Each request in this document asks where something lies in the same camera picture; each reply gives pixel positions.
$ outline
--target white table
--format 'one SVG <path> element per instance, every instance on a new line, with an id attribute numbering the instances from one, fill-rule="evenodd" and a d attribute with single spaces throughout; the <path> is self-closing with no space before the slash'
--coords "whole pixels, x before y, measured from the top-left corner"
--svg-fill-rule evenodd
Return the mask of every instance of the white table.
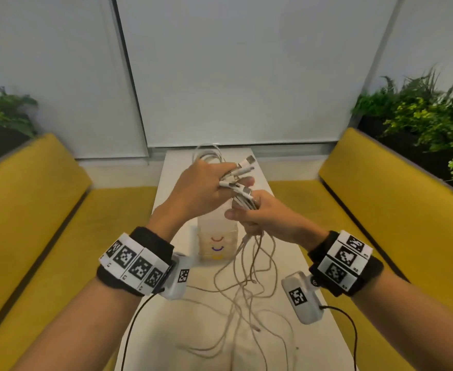
<path id="1" fill-rule="evenodd" d="M 252 150 L 249 148 L 222 149 L 222 152 L 226 160 L 232 162 L 240 162 L 252 154 Z M 163 203 L 168 197 L 180 173 L 190 165 L 191 157 L 192 150 L 167 152 L 154 207 Z M 252 172 L 256 179 L 254 188 L 271 192 L 259 165 L 255 163 L 255 166 L 256 169 Z M 175 250 L 186 255 L 196 254 L 196 229 L 196 219 L 185 224 L 172 241 Z M 244 234 L 243 229 L 239 227 L 239 239 Z M 249 250 L 252 250 L 252 243 L 253 241 L 248 246 Z M 263 245 L 270 250 L 272 242 L 266 237 L 263 240 Z M 252 253 L 247 252 L 246 254 L 250 255 L 250 262 Z M 282 317 L 267 311 L 259 314 L 265 325 L 271 331 L 282 336 L 287 342 L 290 369 L 293 369 L 291 359 L 295 355 L 295 369 L 297 370 L 351 370 L 353 365 L 352 355 L 331 313 L 326 310 L 323 319 L 315 324 L 301 324 L 292 310 L 284 290 L 281 288 L 279 281 L 282 278 L 298 270 L 307 272 L 307 264 L 298 246 L 278 240 L 274 260 L 279 268 L 277 291 L 270 299 L 258 300 L 254 309 L 257 311 L 261 309 L 273 310 L 282 314 L 292 324 L 293 336 L 289 325 Z M 209 265 L 205 265 L 205 263 L 198 265 L 191 269 L 187 284 L 214 290 L 213 275 L 221 265 L 223 264 L 218 262 Z M 219 276 L 220 287 L 227 287 L 235 283 L 230 267 L 222 271 Z M 268 286 L 273 286 L 274 272 L 265 273 L 265 275 L 262 281 L 267 282 Z M 234 292 L 235 288 L 231 289 L 228 292 L 229 296 L 231 297 Z M 322 304 L 325 304 L 320 292 L 318 296 Z M 203 302 L 220 313 L 190 301 L 167 301 L 161 296 L 154 297 L 141 311 L 132 329 L 125 358 L 125 371 L 230 370 L 230 350 L 233 344 L 232 338 L 236 319 L 234 319 L 230 327 L 223 352 L 217 357 L 203 359 L 179 348 L 180 345 L 202 348 L 212 346 L 223 333 L 230 310 L 230 302 L 219 293 L 207 293 L 191 288 L 187 288 L 184 298 Z M 285 370 L 285 350 L 282 341 L 265 330 L 257 333 L 256 337 L 267 357 L 269 370 Z M 127 332 L 120 345 L 116 370 L 120 370 L 121 367 L 126 338 Z M 245 322 L 241 322 L 240 330 L 237 334 L 235 354 L 233 360 L 234 370 L 252 371 L 265 369 L 261 353 L 252 338 L 248 324 Z"/>

